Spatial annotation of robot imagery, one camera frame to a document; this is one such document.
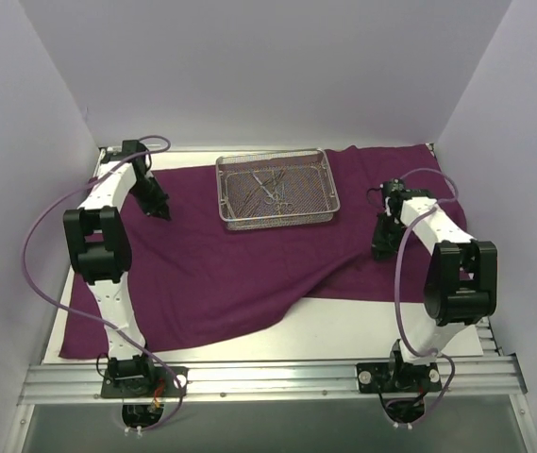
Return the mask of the purple cloth wrap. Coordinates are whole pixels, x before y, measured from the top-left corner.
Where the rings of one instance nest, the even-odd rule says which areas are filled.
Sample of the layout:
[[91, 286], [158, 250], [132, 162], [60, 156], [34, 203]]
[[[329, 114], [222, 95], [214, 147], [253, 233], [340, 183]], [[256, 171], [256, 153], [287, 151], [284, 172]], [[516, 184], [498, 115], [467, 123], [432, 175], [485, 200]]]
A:
[[[371, 256], [375, 187], [404, 176], [437, 197], [451, 191], [423, 145], [351, 146], [328, 160], [341, 207], [321, 225], [228, 231], [211, 166], [158, 172], [171, 197], [170, 221], [145, 216], [127, 199], [129, 290], [150, 349], [201, 361], [389, 353], [397, 336], [395, 260]], [[428, 264], [428, 251], [410, 238], [401, 278], [407, 321], [425, 314]]]

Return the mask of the metal mesh instrument tray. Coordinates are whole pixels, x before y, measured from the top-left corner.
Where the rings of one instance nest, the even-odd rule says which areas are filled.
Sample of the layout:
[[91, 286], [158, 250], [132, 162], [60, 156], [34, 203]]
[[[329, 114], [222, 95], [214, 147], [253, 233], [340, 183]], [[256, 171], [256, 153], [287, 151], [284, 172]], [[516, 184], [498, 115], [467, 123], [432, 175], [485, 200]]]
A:
[[325, 223], [341, 207], [322, 149], [223, 156], [215, 170], [219, 215], [230, 231]]

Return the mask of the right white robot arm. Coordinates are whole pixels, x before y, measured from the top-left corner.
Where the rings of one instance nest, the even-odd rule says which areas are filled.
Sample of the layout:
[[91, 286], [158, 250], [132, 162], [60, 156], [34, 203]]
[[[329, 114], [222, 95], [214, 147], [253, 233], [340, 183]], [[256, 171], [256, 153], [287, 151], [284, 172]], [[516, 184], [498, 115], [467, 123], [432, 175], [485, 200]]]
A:
[[[371, 252], [374, 260], [395, 258], [394, 316], [398, 357], [385, 366], [385, 377], [396, 389], [409, 388], [419, 378], [418, 365], [442, 354], [460, 333], [494, 313], [498, 257], [494, 243], [479, 241], [451, 220], [443, 199], [427, 190], [409, 189], [403, 179], [382, 183], [383, 212], [378, 215]], [[429, 252], [423, 290], [426, 317], [404, 328], [401, 278], [404, 251], [415, 236]]]

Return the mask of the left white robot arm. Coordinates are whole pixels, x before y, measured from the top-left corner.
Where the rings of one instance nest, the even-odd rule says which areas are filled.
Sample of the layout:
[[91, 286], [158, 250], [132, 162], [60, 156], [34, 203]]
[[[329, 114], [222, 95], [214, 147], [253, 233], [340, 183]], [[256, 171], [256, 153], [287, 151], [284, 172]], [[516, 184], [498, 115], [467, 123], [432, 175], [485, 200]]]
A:
[[125, 140], [118, 151], [105, 156], [85, 200], [63, 214], [72, 269], [88, 286], [107, 335], [105, 380], [134, 395], [146, 395], [155, 388], [159, 368], [144, 351], [146, 340], [129, 294], [133, 252], [121, 208], [131, 195], [142, 214], [171, 219], [169, 195], [152, 175], [151, 151], [145, 140]]

